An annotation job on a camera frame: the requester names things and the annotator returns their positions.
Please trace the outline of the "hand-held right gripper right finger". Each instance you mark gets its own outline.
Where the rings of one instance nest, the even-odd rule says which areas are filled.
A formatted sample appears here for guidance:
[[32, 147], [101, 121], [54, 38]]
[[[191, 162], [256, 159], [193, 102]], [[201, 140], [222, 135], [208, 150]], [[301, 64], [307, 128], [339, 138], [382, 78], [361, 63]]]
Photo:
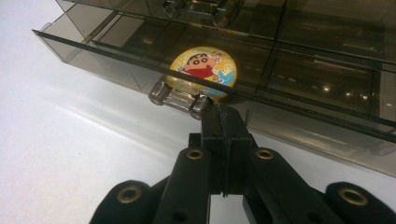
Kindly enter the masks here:
[[223, 130], [222, 194], [241, 195], [247, 178], [248, 152], [255, 145], [252, 135], [239, 112], [229, 106], [218, 107], [219, 121]]

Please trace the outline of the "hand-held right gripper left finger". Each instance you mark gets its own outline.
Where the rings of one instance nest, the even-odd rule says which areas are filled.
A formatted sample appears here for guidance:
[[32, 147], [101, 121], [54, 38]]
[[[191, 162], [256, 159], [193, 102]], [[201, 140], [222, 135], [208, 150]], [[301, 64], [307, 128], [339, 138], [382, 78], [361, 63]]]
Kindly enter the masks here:
[[194, 149], [194, 155], [203, 154], [204, 163], [198, 168], [198, 174], [203, 177], [201, 183], [207, 192], [227, 197], [226, 132], [218, 105], [203, 110], [201, 131], [189, 135], [188, 147]]

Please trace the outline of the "round yellow cartoon badge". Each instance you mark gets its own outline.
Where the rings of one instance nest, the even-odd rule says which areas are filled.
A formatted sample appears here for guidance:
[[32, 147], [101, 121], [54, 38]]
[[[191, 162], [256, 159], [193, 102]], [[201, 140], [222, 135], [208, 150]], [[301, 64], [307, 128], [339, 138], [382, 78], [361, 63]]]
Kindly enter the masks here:
[[[170, 69], [227, 87], [232, 87], [237, 80], [237, 67], [233, 58], [227, 52], [212, 47], [197, 47], [184, 51], [172, 62]], [[227, 96], [226, 92], [178, 77], [167, 76], [166, 83], [174, 89], [193, 95], [204, 94], [215, 102]]]

